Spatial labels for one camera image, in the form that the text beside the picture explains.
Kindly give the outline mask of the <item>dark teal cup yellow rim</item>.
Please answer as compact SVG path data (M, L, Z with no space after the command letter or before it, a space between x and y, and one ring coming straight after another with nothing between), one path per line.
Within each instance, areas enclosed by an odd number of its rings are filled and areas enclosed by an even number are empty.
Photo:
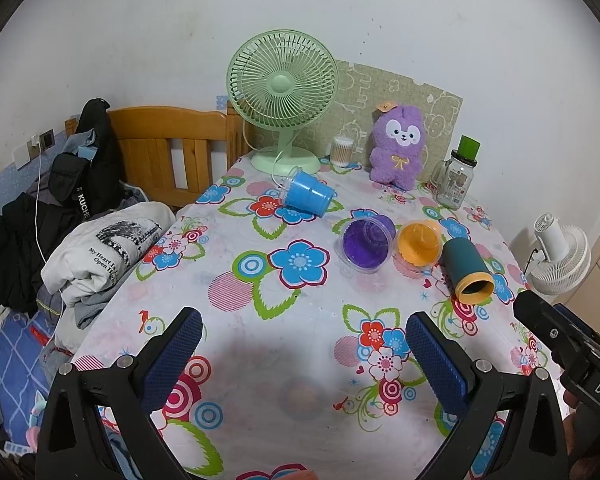
M494 278L471 240L450 238L441 258L452 292L462 304L481 304L493 294Z

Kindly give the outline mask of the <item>orange plastic cup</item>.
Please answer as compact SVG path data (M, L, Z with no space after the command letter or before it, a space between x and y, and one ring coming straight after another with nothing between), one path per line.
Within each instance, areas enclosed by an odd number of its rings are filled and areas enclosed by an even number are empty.
M438 222L413 220L400 227L394 252L408 266L417 270L434 266L442 254L442 236Z

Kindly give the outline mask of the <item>purple plastic cup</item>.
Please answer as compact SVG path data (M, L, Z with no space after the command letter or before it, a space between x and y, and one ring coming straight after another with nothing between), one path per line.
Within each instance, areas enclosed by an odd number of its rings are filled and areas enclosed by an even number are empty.
M352 218L336 243L339 258L361 273L377 272L389 259L396 225L384 214Z

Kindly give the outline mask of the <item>blue plastic cup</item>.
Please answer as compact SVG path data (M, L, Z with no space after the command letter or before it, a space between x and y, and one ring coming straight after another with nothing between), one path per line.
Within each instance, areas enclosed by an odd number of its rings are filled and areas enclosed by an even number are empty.
M331 186L321 182L313 174L303 171L299 166L289 171L280 191L280 201L285 207L317 217L326 214L335 197L336 191Z

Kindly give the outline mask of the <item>white floor fan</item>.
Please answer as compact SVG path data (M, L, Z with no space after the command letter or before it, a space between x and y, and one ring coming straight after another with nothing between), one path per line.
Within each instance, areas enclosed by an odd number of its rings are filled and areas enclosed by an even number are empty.
M524 271L531 287L547 297L576 289L591 266L591 245L577 226L563 226L551 212L540 214L533 225L539 249Z

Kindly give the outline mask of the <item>blue checkered bed sheet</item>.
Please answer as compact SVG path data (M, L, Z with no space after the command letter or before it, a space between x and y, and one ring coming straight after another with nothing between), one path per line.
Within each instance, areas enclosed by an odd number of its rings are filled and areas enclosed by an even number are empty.
M9 313L0 326L0 441L19 454L38 449L50 381L41 365L53 325L41 313Z

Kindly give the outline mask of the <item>floral tablecloth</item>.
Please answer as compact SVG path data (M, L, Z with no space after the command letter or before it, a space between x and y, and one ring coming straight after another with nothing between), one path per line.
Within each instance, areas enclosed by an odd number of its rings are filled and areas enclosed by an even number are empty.
M405 341L427 313L475 359L502 372L550 367L550 354L513 314L526 281L478 205L439 206L426 186L403 192L359 166L324 164L336 196L323 217L279 203L277 188L241 159L143 256L90 326L74 356L82 370L134 356L178 311L196 308L204 334L152 420L192 474L278 479L413 479L455 419L442 410ZM459 302L440 266L389 258L361 273L336 251L356 220L431 219L444 238L477 247L495 281Z

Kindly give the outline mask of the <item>white printed t-shirt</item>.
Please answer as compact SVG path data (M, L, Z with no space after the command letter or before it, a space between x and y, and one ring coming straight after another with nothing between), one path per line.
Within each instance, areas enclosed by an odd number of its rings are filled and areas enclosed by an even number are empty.
M143 202L81 223L48 257L41 278L68 307L121 280L174 222L171 209Z

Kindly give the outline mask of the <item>black jacket pile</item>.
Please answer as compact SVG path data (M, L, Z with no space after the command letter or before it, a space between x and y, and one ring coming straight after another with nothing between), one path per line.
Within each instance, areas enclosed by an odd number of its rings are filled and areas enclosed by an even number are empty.
M33 190L0 214L0 306L34 315L44 261L80 223L117 209L128 196L122 151L109 103L84 105L76 132Z

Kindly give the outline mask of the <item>glass jar green lid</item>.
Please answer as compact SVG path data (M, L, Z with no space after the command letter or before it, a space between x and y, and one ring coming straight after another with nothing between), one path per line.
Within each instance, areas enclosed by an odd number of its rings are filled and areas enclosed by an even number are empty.
M437 163L431 177L434 199L446 208L457 210L462 206L478 164L480 143L469 136L461 136L460 144L448 159Z

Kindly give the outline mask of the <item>purple plush bunny toy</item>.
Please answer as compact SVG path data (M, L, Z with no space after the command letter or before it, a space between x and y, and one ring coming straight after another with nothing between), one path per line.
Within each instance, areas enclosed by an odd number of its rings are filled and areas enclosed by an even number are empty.
M372 129L370 178L404 191L415 186L422 172L427 135L422 111L413 105L397 105L381 112Z

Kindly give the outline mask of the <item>cotton swab container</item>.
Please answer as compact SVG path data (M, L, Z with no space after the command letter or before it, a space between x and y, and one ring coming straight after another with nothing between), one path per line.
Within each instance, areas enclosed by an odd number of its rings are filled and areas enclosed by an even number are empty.
M332 166L347 168L352 160L355 140L347 136L335 136L330 146L329 160Z

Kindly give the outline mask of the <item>beige patterned foam mat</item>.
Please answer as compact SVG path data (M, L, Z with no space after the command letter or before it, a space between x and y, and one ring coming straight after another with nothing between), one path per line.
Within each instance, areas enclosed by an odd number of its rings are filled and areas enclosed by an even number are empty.
M378 105L414 105L422 112L427 133L418 178L429 179L449 151L463 99L431 84L372 66L339 61L338 68L339 89L334 102L321 118L301 130L294 145L322 157L328 153L333 138L346 136L354 141L352 160L367 167Z

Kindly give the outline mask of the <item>green desk fan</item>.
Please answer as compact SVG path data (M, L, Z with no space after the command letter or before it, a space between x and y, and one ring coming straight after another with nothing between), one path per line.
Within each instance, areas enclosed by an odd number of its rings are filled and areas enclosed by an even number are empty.
M227 96L250 126L277 134L269 148L251 156L254 168L283 177L300 168L315 174L317 156L296 144L296 135L332 105L338 67L320 40L294 29L261 32L234 53L226 72Z

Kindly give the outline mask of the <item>wall power outlet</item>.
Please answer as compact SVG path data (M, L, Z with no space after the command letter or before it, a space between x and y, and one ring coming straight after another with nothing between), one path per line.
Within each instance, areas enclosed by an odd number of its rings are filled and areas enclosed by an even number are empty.
M25 144L18 146L12 152L12 159L17 170L52 148L55 145L55 133L53 129L43 131L31 136Z

